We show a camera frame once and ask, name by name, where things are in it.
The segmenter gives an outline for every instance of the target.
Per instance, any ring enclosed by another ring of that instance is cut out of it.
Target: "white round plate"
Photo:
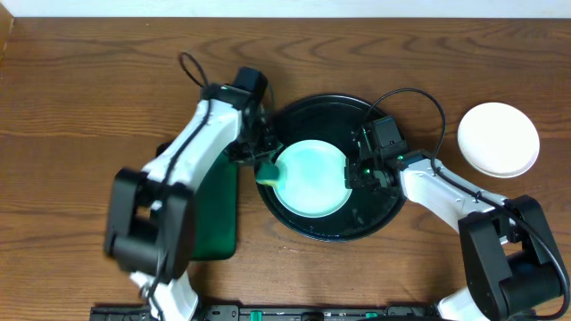
[[[305,140],[287,147],[276,160],[279,169],[279,201],[288,210],[306,218],[322,218],[339,210],[349,200],[345,188],[345,155],[335,146]]]
[[[458,128],[464,158],[480,172],[500,178],[528,171],[539,155],[539,135],[532,121],[505,103],[472,108]]]

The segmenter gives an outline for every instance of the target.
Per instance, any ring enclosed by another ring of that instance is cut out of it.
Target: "white background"
[[[571,0],[0,0],[14,17],[571,18]]]

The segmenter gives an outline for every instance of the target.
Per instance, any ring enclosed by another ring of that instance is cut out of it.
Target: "black round tray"
[[[307,139],[317,139],[339,148],[345,156],[359,156],[353,141],[370,103],[346,95],[315,95],[293,103],[274,118],[277,138],[285,147]],[[374,109],[367,121],[384,117]],[[286,226],[313,239],[345,242],[371,235],[399,212],[405,198],[401,189],[354,189],[345,205],[323,218],[304,218],[286,209],[270,186],[258,185],[262,200]]]

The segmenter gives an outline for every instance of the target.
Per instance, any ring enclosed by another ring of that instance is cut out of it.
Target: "black plate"
[[[316,95],[293,103],[275,117],[277,138],[285,147],[308,139],[317,139],[339,148],[345,156],[359,156],[352,140],[363,122],[370,103],[346,95]],[[373,110],[368,120],[385,116]],[[354,189],[345,205],[323,218],[304,218],[286,209],[272,187],[258,185],[269,210],[286,226],[313,239],[344,242],[371,235],[399,212],[405,198],[400,188]]]

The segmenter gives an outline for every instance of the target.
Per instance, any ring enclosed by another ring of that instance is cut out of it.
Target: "wooden table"
[[[18,19],[0,69],[0,315],[87,320],[95,303],[139,302],[102,252],[110,188],[193,116],[198,90],[178,66],[182,50],[213,81],[242,65],[262,70],[279,107],[316,93],[372,101],[425,89],[448,115],[444,163],[496,193],[535,197],[571,267],[570,30],[546,20]],[[540,132],[539,160],[522,177],[485,177],[459,154],[459,120],[490,101],[517,106]],[[414,148],[434,148],[429,101],[400,95],[382,108]],[[377,306],[434,302],[466,282],[459,238],[428,210],[407,203],[356,242],[312,241],[272,216],[250,169],[240,172],[238,239],[232,259],[193,269],[201,295]]]

